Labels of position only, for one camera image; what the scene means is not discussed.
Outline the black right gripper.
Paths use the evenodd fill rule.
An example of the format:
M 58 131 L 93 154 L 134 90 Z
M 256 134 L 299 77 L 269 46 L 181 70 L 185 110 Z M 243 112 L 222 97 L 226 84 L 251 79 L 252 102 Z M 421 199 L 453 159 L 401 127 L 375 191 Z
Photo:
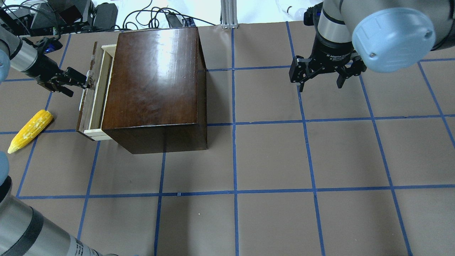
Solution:
M 337 88 L 341 89 L 345 81 L 352 76 L 359 76 L 367 70 L 362 59 L 353 59 L 353 63 L 346 67 L 351 60 L 354 47 L 351 42 L 337 43 L 315 36 L 312 52 L 309 58 L 300 55 L 293 57 L 289 70 L 291 83 L 299 84 L 299 92 L 303 92 L 309 75 L 318 75 L 337 72 Z

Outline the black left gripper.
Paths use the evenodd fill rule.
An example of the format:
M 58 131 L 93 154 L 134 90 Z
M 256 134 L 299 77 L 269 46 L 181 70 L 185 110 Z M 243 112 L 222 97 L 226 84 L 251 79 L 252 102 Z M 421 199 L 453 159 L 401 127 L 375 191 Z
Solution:
M 62 71 L 57 63 L 44 54 L 39 54 L 35 63 L 25 71 L 25 74 L 33 78 L 43 88 L 50 92 L 60 92 L 68 97 L 73 97 L 74 92 L 67 85 L 78 86 L 82 89 L 92 87 L 92 82 L 86 75 L 68 67 Z M 62 76 L 63 82 L 52 82 L 55 77 Z

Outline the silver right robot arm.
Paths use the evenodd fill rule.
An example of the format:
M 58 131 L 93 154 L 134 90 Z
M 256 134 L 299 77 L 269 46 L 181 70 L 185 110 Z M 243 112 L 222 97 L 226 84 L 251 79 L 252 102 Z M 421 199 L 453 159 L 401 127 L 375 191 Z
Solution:
M 315 29 L 308 58 L 296 55 L 291 83 L 337 73 L 337 87 L 370 69 L 391 73 L 454 46 L 453 0 L 322 0 L 304 13 Z

